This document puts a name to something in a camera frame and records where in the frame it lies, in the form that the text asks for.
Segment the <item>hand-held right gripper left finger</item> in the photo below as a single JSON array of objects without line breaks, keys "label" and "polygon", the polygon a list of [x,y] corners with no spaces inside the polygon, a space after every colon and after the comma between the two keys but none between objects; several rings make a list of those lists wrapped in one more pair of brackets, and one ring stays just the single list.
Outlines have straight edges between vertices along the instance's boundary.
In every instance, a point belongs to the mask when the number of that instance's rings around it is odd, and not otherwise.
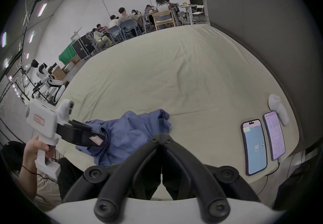
[{"label": "hand-held right gripper left finger", "polygon": [[161,184],[161,138],[155,135],[121,164],[89,167],[70,188],[63,203],[97,198],[95,216],[100,221],[114,221],[128,196],[150,200]]}]

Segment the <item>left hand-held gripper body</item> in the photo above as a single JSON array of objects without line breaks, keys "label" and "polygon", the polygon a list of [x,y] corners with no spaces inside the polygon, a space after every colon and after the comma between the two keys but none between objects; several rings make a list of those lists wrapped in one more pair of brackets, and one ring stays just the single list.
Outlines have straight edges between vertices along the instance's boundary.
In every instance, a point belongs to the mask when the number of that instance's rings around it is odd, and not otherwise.
[{"label": "left hand-held gripper body", "polygon": [[[56,146],[59,139],[70,135],[72,126],[68,122],[73,107],[74,101],[68,99],[64,99],[56,110],[40,100],[32,99],[27,105],[26,121],[39,133],[39,141],[49,146]],[[57,179],[60,174],[59,163],[46,159],[46,153],[41,149],[38,149],[35,165],[49,178]]]}]

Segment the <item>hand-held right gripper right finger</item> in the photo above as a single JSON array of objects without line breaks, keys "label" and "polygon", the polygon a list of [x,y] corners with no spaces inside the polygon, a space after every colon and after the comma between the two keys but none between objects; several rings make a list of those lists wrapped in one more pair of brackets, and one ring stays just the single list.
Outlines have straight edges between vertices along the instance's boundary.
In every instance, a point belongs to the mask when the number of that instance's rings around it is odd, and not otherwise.
[{"label": "hand-held right gripper right finger", "polygon": [[224,221],[228,198],[260,202],[236,168],[204,165],[170,135],[162,135],[161,144],[163,185],[173,200],[197,198],[203,221]]}]

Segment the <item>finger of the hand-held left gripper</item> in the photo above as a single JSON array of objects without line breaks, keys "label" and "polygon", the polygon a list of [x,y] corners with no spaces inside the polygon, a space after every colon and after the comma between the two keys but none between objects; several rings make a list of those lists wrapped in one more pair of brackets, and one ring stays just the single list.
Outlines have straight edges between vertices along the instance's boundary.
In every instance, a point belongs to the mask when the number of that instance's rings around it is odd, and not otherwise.
[{"label": "finger of the hand-held left gripper", "polygon": [[69,120],[69,124],[73,126],[74,128],[85,130],[85,131],[92,131],[92,128],[82,122],[76,121],[76,120]]},{"label": "finger of the hand-held left gripper", "polygon": [[58,135],[66,142],[85,148],[101,147],[105,141],[105,135],[90,127],[78,128],[75,125],[58,125]]}]

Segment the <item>person's left hand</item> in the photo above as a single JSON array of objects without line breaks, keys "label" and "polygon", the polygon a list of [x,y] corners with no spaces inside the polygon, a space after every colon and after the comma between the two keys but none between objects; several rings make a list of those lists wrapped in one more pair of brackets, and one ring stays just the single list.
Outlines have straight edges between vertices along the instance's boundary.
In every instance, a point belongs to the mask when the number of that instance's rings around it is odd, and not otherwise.
[{"label": "person's left hand", "polygon": [[56,150],[55,145],[48,145],[39,140],[39,133],[36,134],[30,141],[27,142],[21,170],[28,170],[29,172],[36,173],[37,168],[35,165],[35,160],[38,157],[38,150],[45,152],[47,158],[53,158]]}]

